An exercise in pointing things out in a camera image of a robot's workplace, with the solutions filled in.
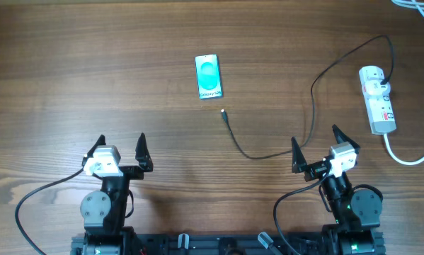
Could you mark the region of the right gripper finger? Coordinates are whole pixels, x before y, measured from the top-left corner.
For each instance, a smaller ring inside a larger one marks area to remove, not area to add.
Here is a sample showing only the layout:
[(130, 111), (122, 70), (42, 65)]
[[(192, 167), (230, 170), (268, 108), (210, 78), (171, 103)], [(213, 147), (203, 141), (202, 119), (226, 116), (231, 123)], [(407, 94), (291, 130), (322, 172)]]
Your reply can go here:
[(292, 142), (292, 172), (294, 174), (302, 173), (307, 167), (306, 159), (302, 154), (301, 147), (299, 146), (295, 137), (291, 138)]
[(337, 125), (332, 126), (332, 131), (338, 144), (349, 142), (356, 153), (360, 152), (360, 146), (354, 140), (349, 138)]

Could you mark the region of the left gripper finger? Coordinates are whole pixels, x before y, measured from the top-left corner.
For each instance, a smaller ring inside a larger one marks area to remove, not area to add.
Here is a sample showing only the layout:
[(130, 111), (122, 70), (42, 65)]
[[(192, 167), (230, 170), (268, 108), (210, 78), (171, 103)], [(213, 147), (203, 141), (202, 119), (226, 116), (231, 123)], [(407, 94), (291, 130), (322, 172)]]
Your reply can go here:
[(90, 150), (84, 155), (83, 159), (82, 159), (82, 166), (85, 166), (87, 160), (89, 158), (93, 157), (93, 153), (95, 152), (95, 150), (97, 149), (98, 146), (104, 146), (106, 145), (105, 142), (105, 136), (104, 135), (100, 135), (100, 137), (97, 139), (96, 143), (94, 144), (94, 146), (92, 146), (92, 148), (90, 148)]
[(138, 161), (139, 167), (144, 172), (152, 172), (154, 170), (154, 164), (151, 160), (149, 150), (147, 147), (147, 140), (145, 134), (142, 132), (137, 141), (135, 148), (135, 159)]

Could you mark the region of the teal screen smartphone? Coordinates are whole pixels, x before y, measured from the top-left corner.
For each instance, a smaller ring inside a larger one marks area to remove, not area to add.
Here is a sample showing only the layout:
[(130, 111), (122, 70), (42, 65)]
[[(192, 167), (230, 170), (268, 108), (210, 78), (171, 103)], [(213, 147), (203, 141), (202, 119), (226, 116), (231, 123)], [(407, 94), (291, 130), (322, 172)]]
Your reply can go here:
[(217, 55), (195, 57), (195, 68), (199, 98), (221, 98), (223, 93)]

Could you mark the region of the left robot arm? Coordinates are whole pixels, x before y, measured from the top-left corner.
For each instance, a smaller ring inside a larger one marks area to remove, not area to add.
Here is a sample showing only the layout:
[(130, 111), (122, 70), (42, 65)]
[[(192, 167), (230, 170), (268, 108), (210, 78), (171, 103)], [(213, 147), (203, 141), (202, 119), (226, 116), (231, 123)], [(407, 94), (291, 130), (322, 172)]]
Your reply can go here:
[(154, 170), (145, 134), (139, 136), (135, 159), (137, 165), (120, 166), (117, 147), (107, 145), (104, 135), (84, 155), (82, 167), (86, 175), (100, 179), (102, 184), (99, 191), (87, 194), (81, 202), (85, 233), (71, 240), (71, 254), (146, 254), (134, 228), (125, 226), (125, 219), (134, 211), (127, 211), (127, 199), (134, 198), (130, 181), (142, 180), (146, 172)]

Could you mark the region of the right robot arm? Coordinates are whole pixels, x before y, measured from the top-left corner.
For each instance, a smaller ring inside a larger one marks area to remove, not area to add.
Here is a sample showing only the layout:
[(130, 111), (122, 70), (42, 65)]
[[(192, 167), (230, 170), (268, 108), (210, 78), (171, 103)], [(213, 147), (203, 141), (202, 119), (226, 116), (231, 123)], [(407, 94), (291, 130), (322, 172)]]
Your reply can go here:
[(299, 254), (385, 254), (380, 226), (383, 195), (374, 186), (353, 186), (346, 171), (357, 165), (360, 146), (332, 126), (337, 144), (328, 156), (308, 164), (295, 138), (292, 138), (292, 172), (303, 173), (306, 181), (319, 182), (319, 194), (335, 223), (320, 232), (289, 233), (287, 239)]

